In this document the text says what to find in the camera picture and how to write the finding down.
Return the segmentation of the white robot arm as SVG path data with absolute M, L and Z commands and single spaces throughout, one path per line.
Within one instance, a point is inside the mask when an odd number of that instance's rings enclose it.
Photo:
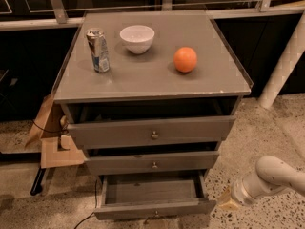
M 238 210 L 253 206 L 261 198 L 290 191 L 305 196 L 305 173 L 275 156 L 263 156 L 252 172 L 238 178 L 223 192 L 217 205 L 223 210 Z

